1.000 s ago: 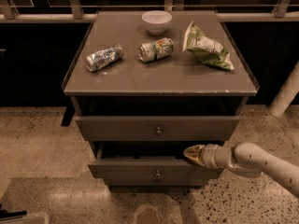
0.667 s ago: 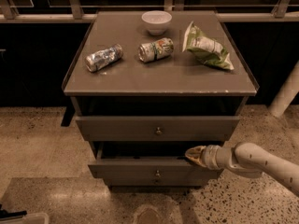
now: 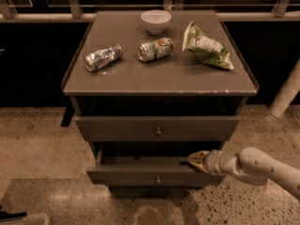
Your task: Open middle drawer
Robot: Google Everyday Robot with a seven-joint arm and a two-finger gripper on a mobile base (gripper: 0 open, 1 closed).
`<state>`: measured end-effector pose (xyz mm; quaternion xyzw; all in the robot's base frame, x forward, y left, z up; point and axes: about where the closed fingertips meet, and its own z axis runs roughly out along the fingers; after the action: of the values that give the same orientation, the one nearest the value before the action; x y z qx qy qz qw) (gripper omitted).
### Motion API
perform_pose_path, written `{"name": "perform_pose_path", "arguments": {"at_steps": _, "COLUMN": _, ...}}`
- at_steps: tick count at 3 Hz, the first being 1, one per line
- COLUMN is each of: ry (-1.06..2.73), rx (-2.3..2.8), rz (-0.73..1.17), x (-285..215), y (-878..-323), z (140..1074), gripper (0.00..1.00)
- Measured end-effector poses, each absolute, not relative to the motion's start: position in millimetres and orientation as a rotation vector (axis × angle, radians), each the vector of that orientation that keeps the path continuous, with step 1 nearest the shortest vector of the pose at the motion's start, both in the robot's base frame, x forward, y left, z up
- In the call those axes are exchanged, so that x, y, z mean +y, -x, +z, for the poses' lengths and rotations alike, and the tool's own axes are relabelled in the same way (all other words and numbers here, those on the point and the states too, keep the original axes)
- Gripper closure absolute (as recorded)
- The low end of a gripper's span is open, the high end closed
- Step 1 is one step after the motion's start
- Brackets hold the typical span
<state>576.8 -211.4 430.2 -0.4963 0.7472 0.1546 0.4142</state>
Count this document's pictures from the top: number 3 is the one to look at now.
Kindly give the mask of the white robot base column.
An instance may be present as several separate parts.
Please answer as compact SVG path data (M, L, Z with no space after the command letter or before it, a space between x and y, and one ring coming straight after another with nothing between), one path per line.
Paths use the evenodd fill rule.
M275 99L271 103L270 113L275 117L281 117L289 108L294 98L300 92L300 58L296 62L288 79L281 86Z

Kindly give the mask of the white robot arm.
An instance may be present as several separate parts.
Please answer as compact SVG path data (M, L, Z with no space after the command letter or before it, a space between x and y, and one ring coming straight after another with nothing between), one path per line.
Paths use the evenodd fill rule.
M196 169L214 176L230 175L249 183L272 180L300 199L300 170L287 165L255 147L246 147L238 153L223 150L199 151L187 157Z

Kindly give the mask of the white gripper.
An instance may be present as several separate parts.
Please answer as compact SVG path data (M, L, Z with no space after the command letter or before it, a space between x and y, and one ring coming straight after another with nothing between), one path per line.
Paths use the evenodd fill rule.
M239 157L235 153L222 150L198 151L188 156L187 161L196 169L213 175L246 176Z

